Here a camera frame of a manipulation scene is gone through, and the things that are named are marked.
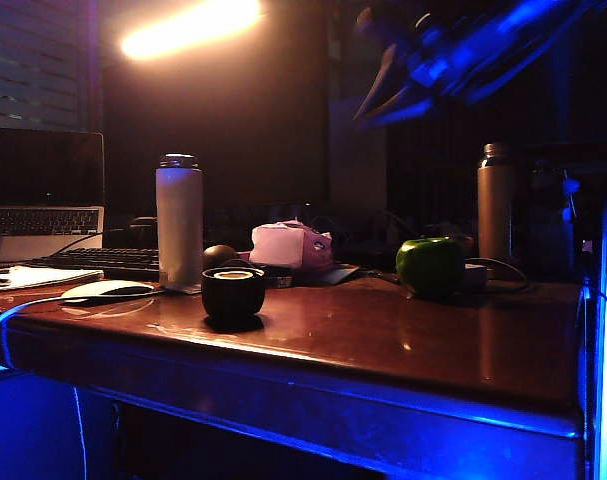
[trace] white water bottle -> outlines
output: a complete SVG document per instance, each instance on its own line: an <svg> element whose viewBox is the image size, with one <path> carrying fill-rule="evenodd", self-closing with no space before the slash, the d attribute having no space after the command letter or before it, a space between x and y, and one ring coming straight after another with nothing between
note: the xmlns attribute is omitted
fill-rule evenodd
<svg viewBox="0 0 607 480"><path fill-rule="evenodd" d="M198 293L203 270L203 175L192 155L167 154L156 170L159 282Z"/></svg>

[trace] apple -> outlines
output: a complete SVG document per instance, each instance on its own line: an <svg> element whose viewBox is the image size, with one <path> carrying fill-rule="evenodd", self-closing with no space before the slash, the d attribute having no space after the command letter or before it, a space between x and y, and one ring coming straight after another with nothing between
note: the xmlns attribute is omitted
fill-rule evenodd
<svg viewBox="0 0 607 480"><path fill-rule="evenodd" d="M396 254L396 272L416 297L444 299L461 286L465 258L449 237L407 240Z"/></svg>

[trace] window blinds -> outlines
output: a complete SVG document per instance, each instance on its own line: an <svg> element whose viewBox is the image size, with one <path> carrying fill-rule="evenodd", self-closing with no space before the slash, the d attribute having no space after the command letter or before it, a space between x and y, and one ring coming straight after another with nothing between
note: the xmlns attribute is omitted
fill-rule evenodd
<svg viewBox="0 0 607 480"><path fill-rule="evenodd" d="M0 0L0 127L90 130L94 0Z"/></svg>

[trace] laptop screen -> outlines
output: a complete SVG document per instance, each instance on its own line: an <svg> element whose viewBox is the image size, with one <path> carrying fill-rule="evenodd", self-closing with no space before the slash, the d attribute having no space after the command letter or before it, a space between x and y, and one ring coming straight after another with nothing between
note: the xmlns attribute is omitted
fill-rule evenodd
<svg viewBox="0 0 607 480"><path fill-rule="evenodd" d="M103 136L0 128L0 205L102 206Z"/></svg>

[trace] desk lamp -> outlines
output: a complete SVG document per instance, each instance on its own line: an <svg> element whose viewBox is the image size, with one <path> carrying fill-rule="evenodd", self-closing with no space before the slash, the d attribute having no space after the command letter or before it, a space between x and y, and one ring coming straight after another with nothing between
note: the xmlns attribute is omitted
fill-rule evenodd
<svg viewBox="0 0 607 480"><path fill-rule="evenodd" d="M121 48L133 59L152 59L239 32L259 16L258 0L206 0L131 33Z"/></svg>
<svg viewBox="0 0 607 480"><path fill-rule="evenodd" d="M356 113L363 128L423 116L440 98L475 103L496 92L545 52L568 27L607 0L500 2L479 18L446 27L412 0L385 0L361 12L358 32L385 52Z"/></svg>

